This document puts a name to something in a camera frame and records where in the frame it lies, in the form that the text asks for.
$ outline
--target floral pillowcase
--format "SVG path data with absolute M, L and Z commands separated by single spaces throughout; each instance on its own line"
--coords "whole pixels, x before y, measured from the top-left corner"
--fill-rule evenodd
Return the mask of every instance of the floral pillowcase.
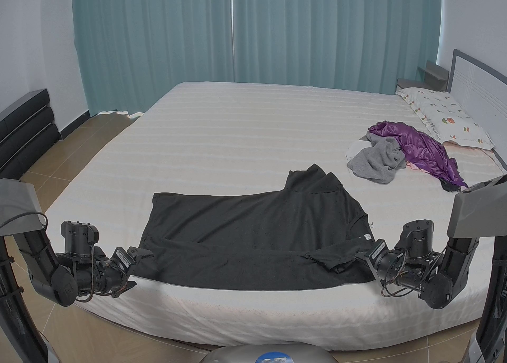
M 477 125 L 451 94 L 410 87 L 396 92 L 419 116 L 429 134 L 441 144 L 454 142 L 491 150 L 495 146 L 487 132 Z

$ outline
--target bed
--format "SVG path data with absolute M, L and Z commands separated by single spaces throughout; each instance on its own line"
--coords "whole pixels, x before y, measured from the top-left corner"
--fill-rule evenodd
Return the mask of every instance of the bed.
M 481 83 L 481 94 L 486 88 L 499 88 L 495 108 L 500 108 L 500 115 L 507 114 L 501 101 L 507 101 L 507 81 L 491 72 L 484 76 L 485 70 L 477 65 L 482 63 L 459 54 L 455 52 L 451 77 L 459 74 L 460 81 L 456 77 L 449 86 L 451 94 L 465 89 L 467 96 L 474 97 L 467 102 L 484 109 L 491 106 L 491 98 L 477 98 L 476 82 Z M 48 235 L 55 251 L 62 252 L 60 223 L 90 222 L 99 229 L 99 245 L 111 254 L 117 246 L 138 245 L 155 192 L 242 195 L 275 191 L 283 188 L 289 170 L 305 170 L 316 163 L 325 172 L 333 172 L 360 202 L 377 238 L 394 246 L 405 222 L 432 219 L 434 249 L 440 251 L 447 241 L 453 193 L 419 170 L 399 170 L 394 181 L 384 186 L 354 176 L 346 166 L 349 144 L 384 119 L 425 131 L 417 115 L 395 95 L 182 83 L 108 143 L 68 185 L 47 212 Z M 498 122 L 506 126 L 507 118 L 499 116 Z M 487 130 L 495 140 L 498 132 Z M 505 173 L 492 152 L 446 147 L 470 185 Z M 416 293 L 383 298 L 376 282 L 320 290 L 234 291 L 139 277 L 135 277 L 137 286 L 118 299 L 95 297 L 83 308 L 121 325 L 184 342 L 306 342 L 333 350 L 371 349 L 480 317 L 492 248 L 491 238 L 481 240 L 467 287 L 443 310 L 430 309 Z

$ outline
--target blue sticker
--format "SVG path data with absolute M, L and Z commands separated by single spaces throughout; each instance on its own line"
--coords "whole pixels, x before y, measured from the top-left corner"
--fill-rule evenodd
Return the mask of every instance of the blue sticker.
M 294 363 L 294 360 L 288 354 L 269 352 L 259 356 L 255 363 Z

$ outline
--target white wall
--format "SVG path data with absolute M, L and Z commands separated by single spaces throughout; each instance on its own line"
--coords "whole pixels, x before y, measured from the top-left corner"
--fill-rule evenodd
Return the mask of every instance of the white wall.
M 507 0 L 442 0 L 437 63 L 450 70 L 454 49 L 507 75 Z
M 0 111 L 47 88 L 59 130 L 86 112 L 73 37 L 72 0 L 0 0 Z

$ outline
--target floor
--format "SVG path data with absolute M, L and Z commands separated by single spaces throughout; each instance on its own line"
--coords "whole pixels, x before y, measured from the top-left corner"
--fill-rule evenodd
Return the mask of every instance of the floor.
M 42 211 L 46 211 L 74 177 L 111 139 L 135 119 L 118 113 L 100 114 L 57 142 L 22 177 L 35 186 Z M 26 265 L 11 237 L 7 247 L 23 298 L 37 328 L 53 345 L 62 363 L 197 363 L 210 350 L 209 345 L 184 344 L 156 338 L 118 326 L 76 305 L 63 308 L 39 296 L 31 287 Z M 340 363 L 439 363 L 459 362 L 478 320 L 400 345 L 365 351 L 336 351 Z M 21 362 L 0 331 L 3 363 Z

